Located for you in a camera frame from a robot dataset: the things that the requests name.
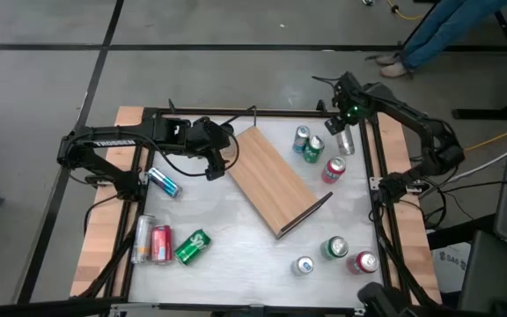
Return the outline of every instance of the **soda can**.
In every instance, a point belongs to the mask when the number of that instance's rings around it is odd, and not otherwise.
[[[314,262],[308,256],[301,256],[290,265],[290,271],[296,276],[310,274],[314,270]]]
[[[320,154],[324,151],[324,141],[318,136],[311,136],[306,144],[304,158],[308,163],[316,163]]]
[[[145,263],[150,260],[151,230],[154,228],[154,216],[142,215],[136,224],[136,236],[132,246],[130,261],[134,264]]]
[[[322,242],[320,251],[328,260],[339,259],[348,253],[349,246],[344,238],[335,236]]]
[[[292,150],[296,153],[302,153],[305,150],[306,142],[310,137],[310,129],[306,126],[298,126],[295,133],[295,142],[292,144]]]
[[[378,258],[369,251],[348,256],[348,270],[356,275],[373,273],[378,269]]]
[[[331,158],[322,171],[322,180],[328,184],[337,182],[345,172],[345,160],[340,157]]]
[[[156,167],[152,167],[148,171],[148,180],[162,188],[171,198],[177,198],[181,193],[182,188],[161,173]]]
[[[181,264],[189,265],[209,244],[209,236],[202,229],[199,229],[177,247],[175,257]]]
[[[166,264],[172,259],[172,228],[169,225],[156,225],[151,232],[151,261]]]
[[[345,130],[335,135],[335,140],[338,143],[338,150],[343,156],[352,155],[356,152],[356,146],[353,144],[353,136],[349,125],[345,127]]]

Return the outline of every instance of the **wooden board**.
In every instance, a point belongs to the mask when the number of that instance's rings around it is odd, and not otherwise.
[[[142,107],[120,107],[115,124],[131,125],[138,124],[141,121]],[[386,167],[388,172],[403,172],[410,168],[408,151],[406,142],[402,133],[402,126],[387,115],[379,114],[379,124],[381,138],[386,156]],[[377,153],[375,152],[375,143],[371,128],[368,128],[369,144],[371,147],[371,160],[373,170],[378,175]],[[132,163],[134,148],[115,148],[107,152],[107,159],[119,166],[121,169],[128,170]],[[100,188],[96,194],[95,201],[109,196],[108,192],[102,192],[106,188]],[[403,199],[412,203],[418,203],[415,196],[407,195]],[[120,220],[122,203],[118,200],[105,203],[93,211],[90,223],[88,225],[87,234],[84,240],[84,246],[77,265],[77,273],[71,288],[71,295],[76,295],[84,291],[89,283],[103,269],[112,255],[114,235]],[[433,261],[430,255],[430,247],[422,222],[422,215],[414,206],[405,203],[396,203],[394,210],[398,222],[400,232],[400,242],[404,261],[408,265],[410,272],[414,275],[418,283],[426,292],[441,303],[439,289],[437,287],[437,279],[433,269]],[[391,269],[391,278],[394,284],[398,283],[398,274]],[[114,294],[120,294],[121,277],[124,265],[119,266],[114,286]]]
[[[229,170],[277,237],[305,218],[316,196],[257,127],[236,136],[239,159]]]

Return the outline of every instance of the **red can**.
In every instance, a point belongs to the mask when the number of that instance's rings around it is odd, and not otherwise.
[[[151,232],[151,261],[162,264],[172,259],[172,228],[169,225],[157,225]]]
[[[349,272],[353,274],[369,274],[378,269],[378,258],[372,252],[363,251],[349,256],[347,265]]]
[[[322,171],[322,180],[328,184],[335,183],[343,172],[345,172],[345,160],[340,157],[332,158]]]

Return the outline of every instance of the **gray floor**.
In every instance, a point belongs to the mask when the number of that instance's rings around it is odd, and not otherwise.
[[[427,5],[400,1],[408,15]],[[113,0],[0,0],[0,42],[101,43]],[[125,1],[114,43],[395,44],[417,22],[396,18],[385,1]],[[503,44],[493,18],[460,44]],[[111,52],[88,125],[114,122],[118,106],[313,109],[329,89],[311,75],[345,70],[362,83],[384,81],[410,106],[444,118],[465,146],[507,131],[507,122],[459,122],[454,107],[499,108],[507,103],[507,54],[443,54],[414,80],[384,80],[369,53]],[[97,52],[0,51],[0,304],[10,303],[54,181],[60,136],[73,127]],[[408,148],[417,154],[415,136]],[[507,140],[467,155],[461,171],[507,149]],[[464,181],[499,180],[495,165]],[[33,300],[65,299],[82,244],[83,214],[94,191],[69,183]],[[495,208],[497,187],[457,193],[475,217]],[[433,195],[422,202],[432,210]],[[450,202],[444,225],[467,220]]]

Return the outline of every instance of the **white cable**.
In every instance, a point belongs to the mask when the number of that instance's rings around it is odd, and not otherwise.
[[[482,170],[482,169],[485,169],[485,168],[487,168],[487,167],[491,166],[492,164],[496,163],[497,161],[499,161],[500,159],[503,159],[503,158],[505,158],[505,157],[507,157],[507,152],[505,152],[504,154],[500,155],[500,156],[499,156],[499,157],[497,157],[497,158],[494,158],[493,160],[489,161],[488,163],[486,163],[486,164],[484,164],[484,165],[478,166],[478,167],[476,167],[476,168],[474,168],[474,169],[472,169],[472,170],[470,170],[470,171],[468,171],[468,172],[461,173],[461,174],[459,174],[459,175],[457,175],[457,176],[455,176],[455,177],[451,178],[451,179],[450,179],[450,180],[448,180],[445,184],[449,184],[449,183],[452,183],[452,182],[458,181],[459,179],[461,179],[461,178],[463,178],[463,177],[465,177],[465,176],[468,176],[468,175],[470,175],[470,174],[472,174],[472,173],[476,173],[476,172],[478,172],[478,171],[480,171],[480,170]]]

